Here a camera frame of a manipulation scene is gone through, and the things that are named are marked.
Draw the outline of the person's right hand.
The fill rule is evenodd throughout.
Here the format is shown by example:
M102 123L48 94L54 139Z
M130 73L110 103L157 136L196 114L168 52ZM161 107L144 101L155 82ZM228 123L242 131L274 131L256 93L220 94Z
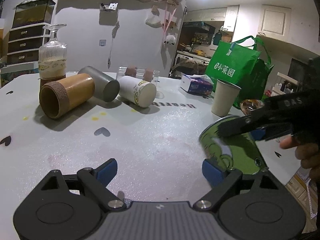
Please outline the person's right hand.
M313 180L319 180L319 146L314 143L302 144L295 137L287 137L280 142L280 147L284 150L296 148L295 156L300 160L301 167L309 169L309 177Z

